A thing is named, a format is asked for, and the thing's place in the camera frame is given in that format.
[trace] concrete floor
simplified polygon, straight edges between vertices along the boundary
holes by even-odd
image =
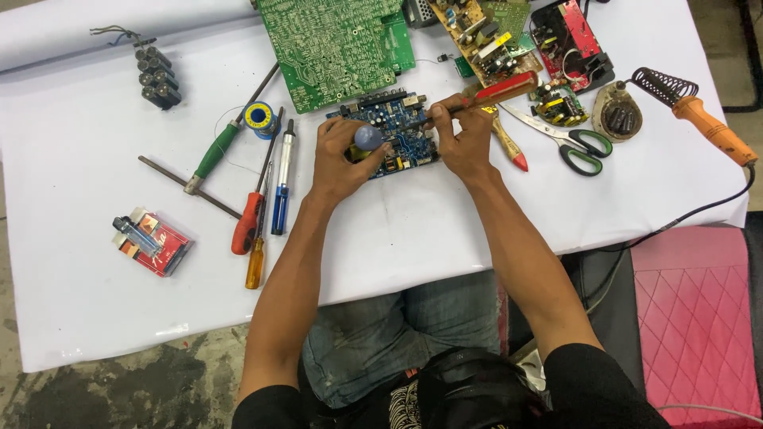
[[[0,0],[0,11],[32,2]],[[752,82],[742,35],[736,30],[739,21],[734,1],[689,2],[721,101],[724,105],[749,104]],[[760,4],[754,7],[757,16]],[[759,24],[763,31],[763,20]],[[763,153],[763,111],[728,115],[727,119],[744,141]],[[763,180],[755,184],[751,195],[749,209],[763,210]],[[0,427],[207,429],[228,425],[243,364],[245,326],[114,359],[34,374],[21,372],[2,185],[0,320]]]

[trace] hand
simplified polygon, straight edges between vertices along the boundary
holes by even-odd
[[[463,95],[453,94],[441,102],[434,103],[426,116],[434,119],[434,124],[426,124],[425,129],[437,129],[439,134],[439,154],[443,162],[461,180],[482,177],[492,171],[490,153],[490,133],[493,117],[478,108],[474,111],[458,111],[451,118],[449,108],[462,104]],[[462,131],[453,135],[453,119],[458,119]]]
[[[315,147],[315,171],[313,188],[310,193],[335,206],[368,182],[392,150],[389,142],[371,152],[363,161],[352,164],[344,157],[344,152],[353,142],[355,132],[363,125],[361,121],[344,121],[341,116],[331,118],[318,127],[318,141]]]

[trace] red-handled screwdriver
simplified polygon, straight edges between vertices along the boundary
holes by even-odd
[[[280,108],[278,110],[278,117],[275,119],[276,130],[281,125],[283,114],[284,108]],[[265,155],[265,164],[262,166],[262,173],[259,175],[257,190],[249,193],[241,219],[236,224],[236,229],[233,230],[233,242],[230,245],[230,251],[236,255],[246,255],[252,249],[254,238],[257,235],[259,213],[265,205],[265,197],[260,192],[260,189],[262,188],[262,181],[266,176],[266,169],[270,163],[270,153],[273,151],[273,145],[277,136],[278,133],[273,133],[273,136],[270,138],[270,147],[268,147],[268,153]]]

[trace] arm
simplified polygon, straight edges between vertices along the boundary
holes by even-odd
[[[433,105],[443,161],[464,182],[479,213],[501,285],[530,323],[542,360],[557,347],[582,343],[602,348],[562,263],[514,201],[490,164],[492,117],[478,109],[456,113],[463,131],[453,135],[447,108],[456,94]]]
[[[252,315],[239,402],[270,385],[298,387],[297,364],[318,306],[320,261],[331,214],[368,180],[391,149],[384,144],[361,163],[348,162],[344,151],[362,125],[332,118],[318,128],[313,187],[302,200]]]

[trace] blue circuit board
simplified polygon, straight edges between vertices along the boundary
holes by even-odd
[[[339,111],[329,113],[326,117],[342,116],[345,119],[368,122],[384,134],[386,141],[392,143],[394,155],[385,157],[376,173],[371,176],[371,179],[376,179],[439,160],[433,131],[402,131],[406,125],[425,119],[423,103],[426,100],[425,95],[405,92],[402,88],[393,89],[361,97],[357,103],[341,105]],[[359,163],[368,154],[352,145],[345,152],[345,157],[352,163]]]

